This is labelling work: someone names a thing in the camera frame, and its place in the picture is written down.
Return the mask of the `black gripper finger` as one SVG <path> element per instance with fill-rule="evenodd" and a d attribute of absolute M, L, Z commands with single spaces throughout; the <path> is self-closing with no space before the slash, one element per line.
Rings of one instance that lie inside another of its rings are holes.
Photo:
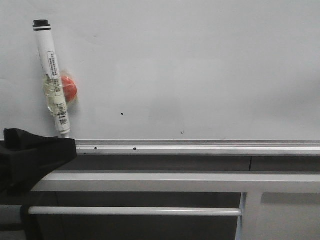
<path fill-rule="evenodd" d="M 45 176 L 76 158 L 72 138 L 45 137 L 6 128 L 0 142 L 0 192 L 23 195 Z"/>

